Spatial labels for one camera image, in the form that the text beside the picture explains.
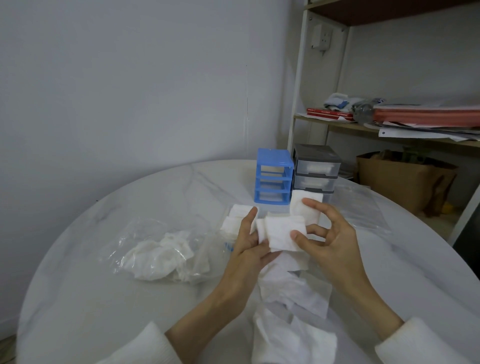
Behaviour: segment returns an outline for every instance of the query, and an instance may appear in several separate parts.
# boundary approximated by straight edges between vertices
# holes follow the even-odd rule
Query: white sweater
[[[471,364],[416,317],[375,350],[384,364]],[[181,361],[165,335],[151,322],[136,338],[97,364],[181,364]]]

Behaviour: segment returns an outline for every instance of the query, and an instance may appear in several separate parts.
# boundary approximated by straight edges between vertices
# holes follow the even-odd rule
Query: person's left hand
[[[281,253],[271,253],[268,240],[259,244],[256,231],[250,234],[257,211],[256,207],[252,208],[242,220],[230,260],[222,280],[214,290],[222,301],[228,302],[227,306],[231,308],[231,314],[235,317],[245,308],[262,268]]]

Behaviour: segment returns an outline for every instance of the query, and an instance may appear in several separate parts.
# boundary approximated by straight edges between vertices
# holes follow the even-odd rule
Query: white table
[[[232,203],[253,205],[255,161],[186,165],[130,183],[75,220],[55,241],[28,289],[20,317],[19,364],[95,363],[135,337],[151,320],[167,330],[214,287],[141,282],[114,275],[98,262],[102,246],[136,216],[181,229],[213,228]],[[471,360],[480,355],[480,282],[433,230],[390,200],[375,200],[395,242],[359,232],[365,269],[374,287],[407,319],[422,317]],[[261,205],[261,214],[278,207]],[[250,318],[244,313],[202,354],[201,363],[249,363]],[[334,291],[325,321],[338,335],[336,363],[375,363],[374,333]]]

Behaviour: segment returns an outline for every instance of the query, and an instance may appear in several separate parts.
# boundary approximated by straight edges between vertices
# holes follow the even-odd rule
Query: blue plastic piece
[[[283,172],[262,170],[262,166],[281,167]],[[288,205],[290,203],[293,169],[293,160],[288,150],[258,148],[253,200],[258,204]],[[264,199],[261,194],[268,194],[273,199]]]

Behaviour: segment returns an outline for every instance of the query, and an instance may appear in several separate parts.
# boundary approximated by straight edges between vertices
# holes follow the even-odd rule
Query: red book
[[[342,116],[342,115],[331,115],[331,114],[320,114],[318,112],[307,112],[307,115],[312,115],[312,116],[320,116],[321,118],[326,118],[326,119],[332,119],[332,120],[338,120],[338,118],[342,117],[345,120],[348,121],[354,121],[353,117],[351,116]]]
[[[353,114],[351,112],[344,112],[344,111],[334,111],[334,110],[308,108],[307,113],[309,113],[309,112],[314,112],[314,113],[317,113],[317,114],[324,114],[324,115],[343,116],[344,118],[353,118]]]

